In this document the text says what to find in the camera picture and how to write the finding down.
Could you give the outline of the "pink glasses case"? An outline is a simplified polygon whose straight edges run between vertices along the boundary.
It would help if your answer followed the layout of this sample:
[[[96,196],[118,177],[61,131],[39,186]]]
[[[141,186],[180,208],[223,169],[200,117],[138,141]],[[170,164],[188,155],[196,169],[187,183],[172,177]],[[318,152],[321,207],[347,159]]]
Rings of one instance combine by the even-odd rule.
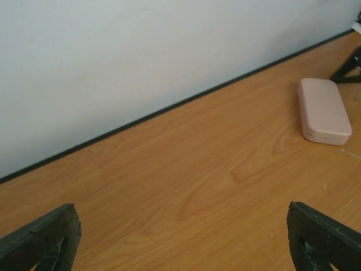
[[[340,91],[331,80],[303,78],[298,90],[303,136],[328,145],[344,145],[353,130]]]

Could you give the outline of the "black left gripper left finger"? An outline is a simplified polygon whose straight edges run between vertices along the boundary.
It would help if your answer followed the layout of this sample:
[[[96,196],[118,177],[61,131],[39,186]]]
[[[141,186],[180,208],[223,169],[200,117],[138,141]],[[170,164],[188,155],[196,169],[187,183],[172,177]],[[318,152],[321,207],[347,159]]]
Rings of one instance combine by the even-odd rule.
[[[63,204],[1,238],[1,270],[71,270],[80,239],[74,204]]]

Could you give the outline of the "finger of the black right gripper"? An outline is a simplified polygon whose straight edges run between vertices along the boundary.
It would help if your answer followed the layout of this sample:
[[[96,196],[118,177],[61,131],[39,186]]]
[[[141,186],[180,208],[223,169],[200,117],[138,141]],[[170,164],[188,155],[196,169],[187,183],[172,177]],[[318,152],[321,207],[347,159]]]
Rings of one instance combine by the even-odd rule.
[[[347,76],[350,71],[356,68],[359,70],[358,75]],[[337,84],[360,83],[360,46],[350,54],[346,61],[329,79]]]

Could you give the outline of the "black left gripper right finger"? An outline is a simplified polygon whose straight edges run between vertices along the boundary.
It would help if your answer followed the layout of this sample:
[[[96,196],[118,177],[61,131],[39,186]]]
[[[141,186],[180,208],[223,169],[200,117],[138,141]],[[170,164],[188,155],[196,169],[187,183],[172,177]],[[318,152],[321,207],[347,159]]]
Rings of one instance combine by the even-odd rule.
[[[303,202],[287,213],[289,250],[296,270],[360,270],[360,233]]]

